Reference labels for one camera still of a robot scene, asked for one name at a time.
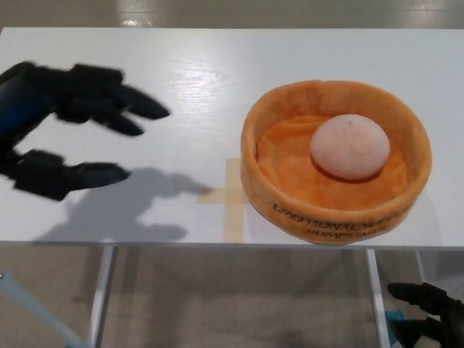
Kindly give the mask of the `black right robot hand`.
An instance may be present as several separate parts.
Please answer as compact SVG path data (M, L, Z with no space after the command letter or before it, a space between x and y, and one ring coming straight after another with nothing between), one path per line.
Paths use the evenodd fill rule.
M463 346L463 302L429 283L389 283L388 292L396 299L427 312L425 319L389 321L389 328L402 347L414 347L425 336L441 347Z

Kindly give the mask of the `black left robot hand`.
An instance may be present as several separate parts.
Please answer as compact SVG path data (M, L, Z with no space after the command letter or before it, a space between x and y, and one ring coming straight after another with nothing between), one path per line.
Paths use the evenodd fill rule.
M67 166L63 157L15 147L49 115L74 124L92 120L111 131L140 136L143 129L125 112L148 120L169 110L148 94L126 85L121 70L76 64L61 70L34 62L13 65L1 74L1 174L14 189L62 201L70 192L94 189L127 179L129 171L109 162Z

